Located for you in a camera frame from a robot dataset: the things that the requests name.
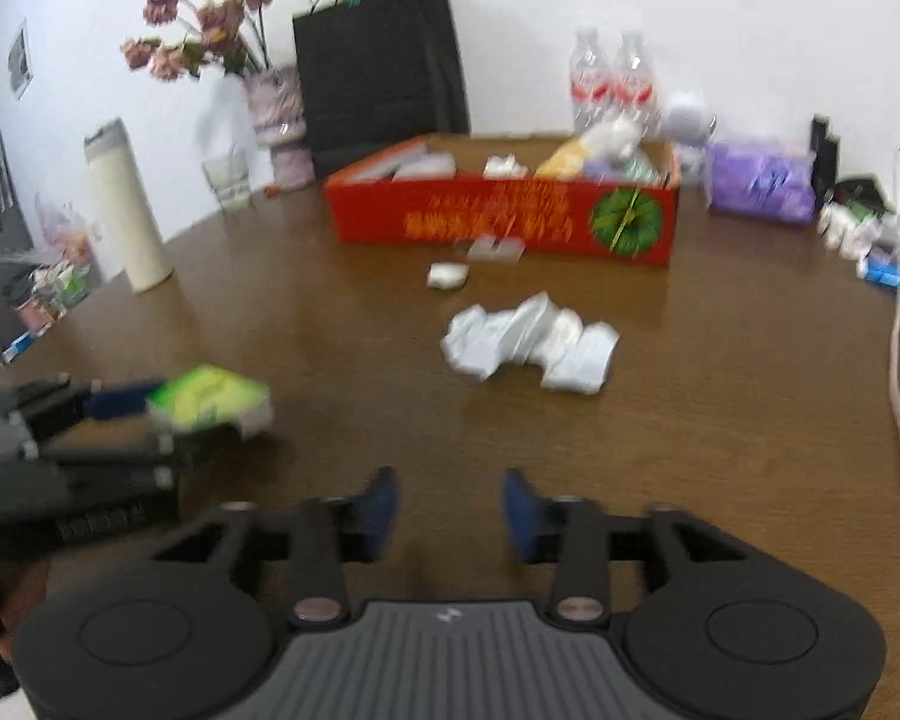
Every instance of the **framed picture on wall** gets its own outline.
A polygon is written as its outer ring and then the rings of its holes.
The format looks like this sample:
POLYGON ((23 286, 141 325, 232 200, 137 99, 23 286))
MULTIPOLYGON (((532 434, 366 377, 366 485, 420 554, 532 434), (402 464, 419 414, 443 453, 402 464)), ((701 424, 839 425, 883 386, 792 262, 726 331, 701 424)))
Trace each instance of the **framed picture on wall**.
POLYGON ((10 89, 17 95, 17 100, 21 98, 29 86, 34 72, 31 68, 31 57, 29 57, 29 43, 26 40, 26 22, 20 25, 20 31, 17 32, 13 45, 10 46, 10 55, 7 57, 7 71, 10 72, 10 89))

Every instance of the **cardboard box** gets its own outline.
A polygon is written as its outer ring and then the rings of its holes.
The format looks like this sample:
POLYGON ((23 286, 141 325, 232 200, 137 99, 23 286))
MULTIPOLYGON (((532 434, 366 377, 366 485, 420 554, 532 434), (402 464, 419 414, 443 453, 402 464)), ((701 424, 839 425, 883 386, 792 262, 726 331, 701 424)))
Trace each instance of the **cardboard box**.
POLYGON ((679 192, 679 163, 669 145, 641 146, 661 174, 669 175, 661 189, 533 178, 565 140, 427 135, 334 173, 323 190, 345 242, 452 243, 491 234, 520 238, 527 250, 666 265, 679 192), (456 177, 391 180, 398 167, 427 151, 453 154, 456 177), (527 178, 482 177, 488 157, 511 153, 530 169, 527 178))

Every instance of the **finger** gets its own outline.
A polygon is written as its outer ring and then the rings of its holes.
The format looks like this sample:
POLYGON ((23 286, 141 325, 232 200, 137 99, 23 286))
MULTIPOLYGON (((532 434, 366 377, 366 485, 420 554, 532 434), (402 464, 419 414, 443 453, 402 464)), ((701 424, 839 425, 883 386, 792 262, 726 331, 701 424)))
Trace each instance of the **finger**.
POLYGON ((49 573, 49 560, 36 562, 26 570, 16 589, 7 595, 0 609, 0 619, 8 631, 13 632, 31 610, 43 603, 47 597, 49 573))
POLYGON ((13 642, 13 637, 9 634, 2 635, 0 637, 0 657, 4 659, 8 664, 12 660, 10 654, 10 645, 13 642))

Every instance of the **purple package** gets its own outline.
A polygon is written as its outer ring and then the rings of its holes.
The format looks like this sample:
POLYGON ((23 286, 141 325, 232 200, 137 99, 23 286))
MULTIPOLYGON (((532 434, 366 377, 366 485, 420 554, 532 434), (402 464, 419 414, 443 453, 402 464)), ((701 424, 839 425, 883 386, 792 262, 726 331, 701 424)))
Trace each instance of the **purple package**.
POLYGON ((729 214, 809 224, 817 198, 810 185, 813 156, 784 153, 771 143, 711 143, 707 150, 709 207, 729 214))

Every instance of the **thermos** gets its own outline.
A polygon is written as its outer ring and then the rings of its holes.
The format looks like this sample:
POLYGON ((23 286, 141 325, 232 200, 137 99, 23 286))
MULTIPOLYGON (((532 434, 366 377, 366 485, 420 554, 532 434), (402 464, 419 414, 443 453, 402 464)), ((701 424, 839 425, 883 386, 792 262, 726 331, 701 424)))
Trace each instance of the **thermos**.
POLYGON ((127 129, 116 119, 87 138, 83 147, 103 225, 120 254, 133 291, 145 292, 170 276, 173 268, 146 202, 127 129))

